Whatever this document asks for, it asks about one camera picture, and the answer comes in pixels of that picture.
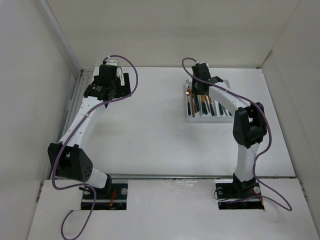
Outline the gold fork green handle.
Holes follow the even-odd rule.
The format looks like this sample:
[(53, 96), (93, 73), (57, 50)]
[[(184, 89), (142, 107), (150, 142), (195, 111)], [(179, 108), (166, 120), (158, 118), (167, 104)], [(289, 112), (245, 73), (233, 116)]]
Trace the gold fork green handle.
[(187, 86), (186, 87), (186, 99), (187, 99), (187, 113), (189, 116), (192, 115), (192, 107), (191, 107), (191, 90), (190, 88)]
[(195, 109), (196, 109), (196, 112), (199, 112), (200, 111), (200, 104), (199, 104), (199, 99), (198, 99), (198, 95), (194, 95), (194, 102), (195, 102)]

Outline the rose gold fork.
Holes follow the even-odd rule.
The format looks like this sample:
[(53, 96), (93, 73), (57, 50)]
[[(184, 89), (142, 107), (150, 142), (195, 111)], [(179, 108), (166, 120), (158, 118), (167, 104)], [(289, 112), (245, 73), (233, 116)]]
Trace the rose gold fork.
[(195, 99), (193, 94), (191, 94), (190, 96), (190, 102), (191, 102), (192, 117), (194, 118), (196, 116), (196, 106), (195, 106)]

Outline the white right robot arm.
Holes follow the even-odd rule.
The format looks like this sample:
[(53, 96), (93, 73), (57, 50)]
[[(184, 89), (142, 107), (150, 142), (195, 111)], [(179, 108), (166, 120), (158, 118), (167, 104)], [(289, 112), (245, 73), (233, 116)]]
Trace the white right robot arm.
[(245, 199), (258, 187), (253, 174), (255, 157), (267, 127), (259, 110), (236, 96), (219, 77), (212, 77), (206, 63), (196, 63), (192, 69), (192, 91), (207, 95), (226, 108), (233, 117), (232, 134), (238, 145), (237, 165), (232, 182), (216, 183), (217, 198)]

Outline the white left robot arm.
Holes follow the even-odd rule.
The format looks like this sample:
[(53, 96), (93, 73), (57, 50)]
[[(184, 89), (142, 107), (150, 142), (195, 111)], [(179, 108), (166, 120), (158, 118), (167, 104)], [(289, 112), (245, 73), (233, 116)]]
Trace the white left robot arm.
[(48, 147), (52, 172), (57, 177), (75, 180), (94, 187), (100, 198), (111, 195), (111, 178), (94, 168), (84, 148), (108, 102), (131, 93), (130, 79), (117, 60), (99, 66), (98, 74), (84, 91), (79, 110), (70, 127), (57, 143)]

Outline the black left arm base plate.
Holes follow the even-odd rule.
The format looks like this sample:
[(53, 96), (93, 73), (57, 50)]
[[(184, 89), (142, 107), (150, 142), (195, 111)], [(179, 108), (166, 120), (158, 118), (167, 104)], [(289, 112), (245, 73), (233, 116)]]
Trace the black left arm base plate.
[[(127, 196), (128, 196), (128, 180), (126, 179), (113, 179), (109, 192), (103, 189), (96, 188), (96, 201), (94, 210), (117, 211), (127, 209)], [(81, 210), (90, 210), (93, 205), (94, 193), (88, 187), (79, 187), (82, 191), (82, 199), (80, 203)]]

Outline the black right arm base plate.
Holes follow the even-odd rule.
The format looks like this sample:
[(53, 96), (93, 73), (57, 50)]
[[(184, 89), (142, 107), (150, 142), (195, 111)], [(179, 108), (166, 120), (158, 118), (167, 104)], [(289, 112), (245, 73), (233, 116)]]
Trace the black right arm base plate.
[(238, 191), (231, 179), (216, 180), (214, 197), (219, 210), (264, 210), (261, 188), (258, 183)]

